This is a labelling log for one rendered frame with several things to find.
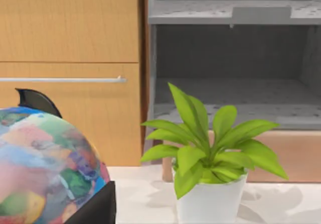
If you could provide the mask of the green plant in white pot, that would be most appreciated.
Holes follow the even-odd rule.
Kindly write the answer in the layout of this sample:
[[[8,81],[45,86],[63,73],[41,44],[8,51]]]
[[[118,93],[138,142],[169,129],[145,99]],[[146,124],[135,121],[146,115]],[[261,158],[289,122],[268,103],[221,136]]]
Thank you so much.
[[[219,108],[209,120],[200,100],[173,84],[169,89],[182,122],[146,121],[153,129],[148,139],[161,144],[148,149],[141,161],[173,158],[179,224],[232,223],[250,170],[288,179],[277,155],[256,140],[276,128],[275,122],[254,119],[236,125],[233,105]]]

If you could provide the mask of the wooden cupboard door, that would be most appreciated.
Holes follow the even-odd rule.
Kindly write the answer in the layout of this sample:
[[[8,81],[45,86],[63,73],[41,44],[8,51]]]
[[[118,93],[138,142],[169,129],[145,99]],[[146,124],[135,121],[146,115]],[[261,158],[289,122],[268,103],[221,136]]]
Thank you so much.
[[[138,0],[0,0],[0,61],[137,62]]]

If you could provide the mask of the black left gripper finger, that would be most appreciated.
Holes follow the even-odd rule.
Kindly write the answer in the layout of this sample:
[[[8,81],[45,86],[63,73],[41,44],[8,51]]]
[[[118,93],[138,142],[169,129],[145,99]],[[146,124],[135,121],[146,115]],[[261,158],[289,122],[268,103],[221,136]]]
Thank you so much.
[[[116,224],[116,188],[109,181],[64,224]]]

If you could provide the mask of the wooden cupboard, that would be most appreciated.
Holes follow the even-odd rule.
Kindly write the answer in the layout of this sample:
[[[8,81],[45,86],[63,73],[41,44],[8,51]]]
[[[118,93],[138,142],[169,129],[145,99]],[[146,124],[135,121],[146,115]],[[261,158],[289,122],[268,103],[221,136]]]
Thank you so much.
[[[137,62],[9,62],[9,63],[137,63],[139,65],[139,82],[140,82],[140,122],[146,116],[146,93],[145,93],[145,0],[138,0],[138,26],[139,26],[139,59]],[[143,150],[143,133],[144,128],[140,125],[141,147]]]

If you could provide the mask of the grey pierced shelf cabinet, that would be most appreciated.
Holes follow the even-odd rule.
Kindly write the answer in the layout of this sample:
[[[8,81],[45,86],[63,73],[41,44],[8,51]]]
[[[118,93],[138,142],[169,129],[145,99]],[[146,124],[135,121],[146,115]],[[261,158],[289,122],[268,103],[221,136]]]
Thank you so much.
[[[321,130],[321,0],[148,0],[149,119],[179,123],[168,84],[237,122]]]

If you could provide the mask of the colourful globe with black mount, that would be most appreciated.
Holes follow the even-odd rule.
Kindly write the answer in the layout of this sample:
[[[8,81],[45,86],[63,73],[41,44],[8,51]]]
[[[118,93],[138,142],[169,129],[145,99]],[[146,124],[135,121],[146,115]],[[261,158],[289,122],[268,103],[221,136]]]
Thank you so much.
[[[110,179],[96,148],[43,93],[0,108],[0,224],[64,224]]]

